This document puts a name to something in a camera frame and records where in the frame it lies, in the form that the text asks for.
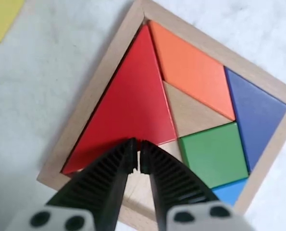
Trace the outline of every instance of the wooden tray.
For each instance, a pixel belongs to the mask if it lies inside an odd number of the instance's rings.
[[[140,26],[147,20],[159,23],[226,67],[240,74],[243,78],[286,103],[286,85],[284,83],[240,57],[192,25],[184,22],[160,5],[151,0],[136,0],[120,25],[94,76],[90,79],[82,94],[68,124],[61,133],[50,157],[43,166],[37,178],[39,182],[59,190],[69,181],[70,178],[63,175],[61,169],[133,37]],[[236,202],[235,210],[237,212],[244,213],[247,210],[285,140],[286,114]],[[176,142],[164,144],[161,147],[181,159]],[[129,176],[119,220],[138,230],[157,230],[149,176],[137,173]]]

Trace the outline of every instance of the green square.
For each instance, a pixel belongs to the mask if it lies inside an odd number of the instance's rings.
[[[185,164],[209,188],[248,176],[236,122],[179,139]]]

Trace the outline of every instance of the wooden frame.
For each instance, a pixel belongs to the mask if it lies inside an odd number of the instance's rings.
[[[136,0],[124,18],[119,30],[103,56],[94,76],[87,85],[68,124],[64,128],[49,159],[37,180],[59,190],[70,178],[60,171],[78,140],[91,113],[123,58],[139,27],[146,20],[153,20],[177,36],[202,50],[223,65],[240,74],[248,81],[286,103],[286,85],[256,65],[229,50],[203,32],[184,22],[151,0]],[[268,173],[272,163],[286,140],[286,114],[265,148],[263,155],[251,173],[248,182],[235,205],[244,213]],[[156,230],[154,214],[147,214],[135,205],[124,201],[119,220],[138,230]]]

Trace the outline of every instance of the wooden triangle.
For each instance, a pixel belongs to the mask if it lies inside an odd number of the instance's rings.
[[[178,137],[228,124],[231,120],[163,82]]]

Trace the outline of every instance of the tangram puzzle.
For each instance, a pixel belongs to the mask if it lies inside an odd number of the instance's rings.
[[[286,85],[135,1],[38,180],[59,189],[131,137],[159,145],[244,212],[286,140]],[[123,204],[121,221],[156,227],[148,176],[128,178]]]
[[[62,173],[131,137],[157,145],[178,140],[186,165],[233,205],[241,193],[235,187],[242,189],[285,112],[285,103],[150,21]]]

